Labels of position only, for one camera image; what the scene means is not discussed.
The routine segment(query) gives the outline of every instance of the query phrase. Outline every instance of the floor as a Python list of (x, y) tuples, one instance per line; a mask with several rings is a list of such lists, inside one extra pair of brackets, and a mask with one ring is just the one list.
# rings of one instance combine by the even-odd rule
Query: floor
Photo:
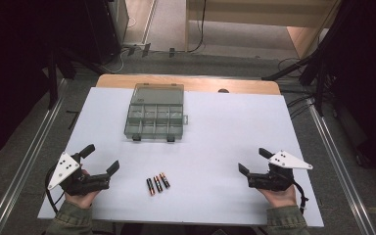
[[(154, 51), (185, 49), (186, 0), (128, 0), (129, 28), (126, 45), (151, 44)], [(202, 13), (189, 22), (189, 50), (201, 40)], [(286, 26), (204, 22), (200, 55), (287, 59), (298, 57)]]

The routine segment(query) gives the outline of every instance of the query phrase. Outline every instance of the wire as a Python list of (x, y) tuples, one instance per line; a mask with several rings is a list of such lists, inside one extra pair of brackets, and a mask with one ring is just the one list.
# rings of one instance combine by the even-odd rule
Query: wire
[(200, 28), (200, 20), (199, 20), (199, 18), (200, 18), (200, 11), (198, 11), (198, 8), (197, 8), (197, 11), (195, 12), (196, 13), (196, 15), (197, 15), (197, 28), (198, 28), (198, 31), (201, 33), (201, 28)]
[(297, 110), (293, 111), (293, 112), (291, 113), (291, 119), (297, 117), (298, 115), (300, 115), (301, 113), (303, 113), (304, 111), (306, 111), (307, 109), (309, 109), (310, 106), (312, 106), (312, 105), (314, 105), (314, 103), (312, 103), (312, 104), (310, 104), (310, 105), (304, 105), (304, 106), (300, 107), (298, 110), (301, 110), (301, 111), (298, 112), (297, 114), (295, 114), (294, 116), (293, 116), (293, 114), (294, 114)]
[(105, 231), (99, 231), (99, 230), (93, 230), (93, 234), (105, 234), (105, 235), (115, 235), (111, 232), (105, 232)]
[(264, 235), (268, 235), (268, 233), (264, 229), (262, 229), (260, 226), (258, 227), (258, 230), (260, 230), (260, 232), (262, 232)]
[[(277, 64), (277, 69), (278, 69), (279, 71), (282, 71), (282, 70), (280, 69), (280, 65), (281, 65), (282, 63), (284, 63), (284, 62), (286, 62), (286, 61), (290, 61), (290, 60), (297, 60), (297, 61), (300, 61), (299, 58), (287, 58), (287, 59), (281, 60), (281, 61)], [(299, 74), (299, 75), (286, 75), (286, 76), (287, 76), (287, 77), (292, 77), (292, 78), (300, 77), (300, 76), (302, 75), (302, 73), (303, 73), (303, 72), (301, 71), (301, 68), (302, 68), (302, 67), (299, 67), (299, 68), (298, 68), (298, 72), (300, 72), (301, 74)]]
[(313, 94), (310, 94), (310, 95), (307, 95), (307, 96), (304, 96), (304, 97), (298, 98), (298, 99), (296, 99), (296, 100), (293, 100), (293, 101), (289, 102), (289, 103), (287, 104), (287, 107), (288, 107), (288, 108), (291, 108), (291, 107), (295, 106), (296, 104), (300, 103), (301, 101), (304, 101), (304, 100), (309, 99), (309, 98), (312, 98), (312, 97), (313, 97)]
[(310, 95), (312, 92), (310, 91), (296, 91), (296, 90), (288, 90), (288, 89), (280, 89), (280, 93), (295, 93), (295, 94), (306, 94)]
[(286, 177), (285, 175), (283, 175), (281, 173), (278, 173), (278, 172), (274, 172), (274, 173), (277, 176), (287, 180), (289, 183), (294, 184), (298, 188), (298, 191), (301, 193), (300, 211), (301, 211), (301, 214), (304, 214), (305, 205), (306, 205), (306, 202), (309, 201), (309, 199), (307, 197), (305, 197), (305, 192), (304, 192), (304, 189), (302, 188), (302, 186), (299, 185), (299, 183), (297, 183), (294, 178), (290, 179), (290, 178)]
[(188, 53), (192, 53), (197, 51), (201, 45), (203, 44), (204, 41), (204, 18), (206, 17), (206, 8), (207, 8), (207, 0), (204, 0), (204, 8), (203, 8), (203, 18), (201, 20), (201, 39), (200, 42), (198, 43), (198, 46), (194, 50), (187, 51)]
[(48, 202), (50, 203), (51, 207), (53, 208), (53, 211), (55, 213), (58, 212), (58, 209), (56, 207), (56, 204), (54, 203), (53, 201), (53, 198), (51, 197), (51, 193), (50, 193), (50, 190), (48, 190), (48, 184), (50, 183), (50, 176), (51, 174), (54, 172), (54, 170), (56, 169), (57, 167), (57, 164), (54, 164), (53, 166), (50, 167), (50, 169), (48, 169), (47, 171), (47, 175), (45, 176), (45, 194), (47, 195), (47, 198), (48, 198)]
[(129, 17), (130, 20), (133, 20), (133, 24), (131, 26), (128, 26), (127, 28), (133, 27), (136, 25), (136, 20), (132, 17)]
[(129, 51), (129, 50), (123, 50), (122, 52), (120, 52), (120, 63), (121, 63), (121, 66), (120, 66), (120, 69), (118, 69), (118, 70), (110, 70), (110, 69), (108, 69), (108, 68), (106, 68), (106, 67), (104, 67), (104, 66), (100, 66), (101, 68), (103, 68), (103, 69), (105, 69), (106, 71), (108, 71), (108, 72), (111, 72), (111, 73), (116, 73), (116, 72), (119, 72), (119, 71), (121, 71), (122, 69), (123, 69), (123, 67), (124, 67), (124, 62), (123, 62), (123, 59), (121, 58), (121, 56), (126, 52), (126, 51)]
[(63, 196), (64, 196), (64, 192), (61, 194), (60, 198), (57, 199), (57, 201), (54, 204), (57, 205), (60, 202), (60, 200), (63, 198)]

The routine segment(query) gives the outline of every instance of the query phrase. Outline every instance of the black tripod leg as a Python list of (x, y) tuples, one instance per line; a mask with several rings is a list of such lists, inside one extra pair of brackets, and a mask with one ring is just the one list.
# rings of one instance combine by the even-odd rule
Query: black tripod leg
[(302, 72), (299, 77), (299, 83), (302, 86), (310, 85), (316, 78), (316, 75), (319, 73), (319, 60), (313, 58), (310, 63), (307, 64), (304, 72)]
[(98, 75), (102, 75), (102, 74), (106, 73), (104, 70), (101, 70), (100, 68), (91, 64), (90, 62), (84, 60), (83, 58), (81, 58), (80, 56), (75, 54), (73, 51), (66, 49), (66, 48), (62, 48), (61, 50), (70, 59), (72, 59), (73, 61), (77, 61), (77, 62), (81, 63), (82, 65), (86, 66), (90, 70), (96, 72)]
[(48, 55), (48, 78), (50, 85), (50, 104), (48, 105), (48, 110), (51, 110), (58, 100), (56, 61), (54, 50), (50, 50), (50, 53)]
[(318, 74), (317, 84), (316, 84), (316, 95), (315, 95), (315, 108), (319, 115), (323, 117), (322, 113), (322, 100), (323, 100), (323, 87), (326, 79), (326, 64), (321, 62), (320, 70)]
[(75, 68), (72, 66), (71, 61), (66, 58), (66, 56), (63, 55), (63, 53), (61, 53), (59, 49), (55, 52), (55, 59), (58, 69), (60, 70), (63, 77), (74, 79), (76, 74)]

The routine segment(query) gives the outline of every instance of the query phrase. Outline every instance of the white tabletop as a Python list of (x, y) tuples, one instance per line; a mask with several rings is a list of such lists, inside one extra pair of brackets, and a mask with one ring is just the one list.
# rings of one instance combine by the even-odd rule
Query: white tabletop
[[(116, 160), (120, 163), (111, 188), (93, 203), (94, 219), (266, 224), (269, 204), (248, 187), (238, 163), (251, 172), (266, 173), (267, 160), (259, 155), (259, 148), (272, 153), (285, 150), (303, 158), (283, 96), (185, 91), (184, 115), (189, 123), (184, 125), (182, 140), (166, 143), (126, 139), (123, 132), (132, 92), (92, 88), (66, 148), (74, 154), (95, 145), (96, 151), (81, 161), (91, 174), (105, 173)], [(155, 188), (156, 195), (151, 196), (146, 179), (160, 172), (165, 173), (170, 188), (162, 193)], [(307, 171), (295, 169), (294, 174), (309, 198), (308, 226), (323, 226)], [(58, 198), (62, 190), (58, 187), (51, 193)], [(54, 217), (47, 200), (38, 217)]]

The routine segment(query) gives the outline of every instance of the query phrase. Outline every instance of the gray carpet floor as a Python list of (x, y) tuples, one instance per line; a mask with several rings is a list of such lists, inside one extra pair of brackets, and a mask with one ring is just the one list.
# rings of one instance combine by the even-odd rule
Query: gray carpet floor
[[(131, 56), (122, 55), (120, 59), (105, 65), (117, 73), (149, 73), (149, 74), (183, 74), (212, 75), (234, 77), (239, 79), (259, 79), (278, 71), (277, 60), (254, 58), (234, 58), (217, 56), (200, 56), (177, 54), (173, 58), (169, 54), (150, 53), (142, 57), (136, 52)], [(68, 88), (64, 102), (43, 143), (24, 188), (11, 211), (2, 234), (41, 234), (49, 221), (37, 219), (43, 201), (44, 177), (48, 168), (57, 160), (69, 141), (72, 133), (73, 114), (79, 112), (85, 102), (89, 89), (95, 86), (98, 76), (92, 71), (78, 65), (75, 80), (67, 80)], [(289, 93), (287, 90), (302, 91), (296, 78), (284, 77), (278, 80), (286, 102), (303, 97), (304, 94)], [(41, 121), (47, 112), (48, 95), (44, 96), (17, 128), (6, 146), (0, 151), (0, 200), (9, 187), (12, 178), (27, 152)], [(290, 113), (305, 105), (305, 101), (290, 109)], [(355, 160), (355, 152), (348, 136), (333, 118), (333, 107), (325, 102), (323, 105), (325, 119), (334, 137), (341, 156), (352, 176), (362, 201), (371, 210), (370, 216), (376, 228), (376, 168), (360, 167)], [(328, 158), (325, 146), (315, 126), (313, 118), (306, 110), (293, 118), (293, 125), (301, 145), (305, 160), (314, 165), (315, 170), (309, 172), (322, 218), (323, 228), (310, 228), (311, 234), (361, 234), (354, 219), (352, 209), (342, 189), (339, 178)], [(96, 221), (95, 229), (112, 231), (109, 222)], [(144, 234), (183, 234), (177, 225), (146, 225)]]

